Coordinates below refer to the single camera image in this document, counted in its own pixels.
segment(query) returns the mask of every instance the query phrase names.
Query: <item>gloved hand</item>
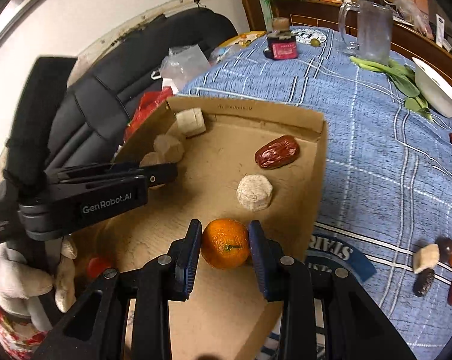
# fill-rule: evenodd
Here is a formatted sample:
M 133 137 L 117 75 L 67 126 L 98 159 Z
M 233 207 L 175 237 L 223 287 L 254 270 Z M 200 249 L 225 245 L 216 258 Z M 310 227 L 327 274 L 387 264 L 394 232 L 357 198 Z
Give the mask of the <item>gloved hand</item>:
M 43 295 L 56 288 L 55 301 L 59 310 L 66 312 L 76 301 L 74 295 L 74 262 L 76 246 L 71 237 L 64 237 L 61 245 L 61 260 L 53 278 L 45 271 L 10 261 L 6 243 L 0 244 L 0 306 L 7 313 L 22 318 L 31 318 L 26 299 Z M 39 321 L 32 318 L 39 331 L 44 331 Z

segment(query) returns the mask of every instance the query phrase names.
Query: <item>pitcher handle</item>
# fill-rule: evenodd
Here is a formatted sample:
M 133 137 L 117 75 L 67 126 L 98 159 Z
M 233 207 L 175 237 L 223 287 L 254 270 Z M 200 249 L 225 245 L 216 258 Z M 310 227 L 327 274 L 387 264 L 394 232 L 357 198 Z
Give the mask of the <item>pitcher handle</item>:
M 346 15 L 349 10 L 353 10 L 359 12 L 360 6 L 358 3 L 343 3 L 339 9 L 339 18 L 338 18 L 338 27 L 339 32 L 341 33 L 341 38 L 346 45 L 346 52 L 356 52 L 360 45 L 355 42 L 348 42 L 346 40 Z

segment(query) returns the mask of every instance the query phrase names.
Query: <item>bottle cork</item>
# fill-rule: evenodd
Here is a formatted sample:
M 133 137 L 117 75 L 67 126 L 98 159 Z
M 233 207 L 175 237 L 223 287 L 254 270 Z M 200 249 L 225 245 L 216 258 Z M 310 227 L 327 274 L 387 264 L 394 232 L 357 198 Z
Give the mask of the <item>bottle cork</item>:
M 273 30 L 289 31 L 289 19 L 287 17 L 273 17 Z

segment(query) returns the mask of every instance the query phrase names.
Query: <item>chair backrest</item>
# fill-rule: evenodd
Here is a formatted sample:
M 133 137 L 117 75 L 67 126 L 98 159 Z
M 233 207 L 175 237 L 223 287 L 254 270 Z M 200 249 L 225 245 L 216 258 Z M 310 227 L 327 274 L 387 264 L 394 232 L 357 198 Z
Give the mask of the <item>chair backrest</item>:
M 161 90 L 151 73 L 168 49 L 198 44 L 209 57 L 236 35 L 226 17 L 206 8 L 160 15 L 131 33 L 68 89 L 51 127 L 47 169 L 109 162 L 142 94 Z

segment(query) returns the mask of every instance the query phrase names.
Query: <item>beige food piece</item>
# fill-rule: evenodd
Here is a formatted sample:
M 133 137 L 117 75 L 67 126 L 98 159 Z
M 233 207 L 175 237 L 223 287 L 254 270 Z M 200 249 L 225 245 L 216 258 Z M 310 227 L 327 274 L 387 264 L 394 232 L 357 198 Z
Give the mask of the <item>beige food piece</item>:
M 236 190 L 237 201 L 251 211 L 259 211 L 269 206 L 273 186 L 263 175 L 244 176 Z
M 152 146 L 165 162 L 179 162 L 183 158 L 183 144 L 171 135 L 158 135 Z
M 201 108 L 191 108 L 176 114 L 177 127 L 186 137 L 193 137 L 206 131 Z
M 420 249 L 413 255 L 413 272 L 418 274 L 426 268 L 434 269 L 439 261 L 439 247 L 431 244 Z
M 143 159 L 139 163 L 139 166 L 148 167 L 151 165 L 158 165 L 158 164 L 164 164 L 164 163 L 165 163 L 165 160 L 160 153 L 151 151 L 143 157 Z

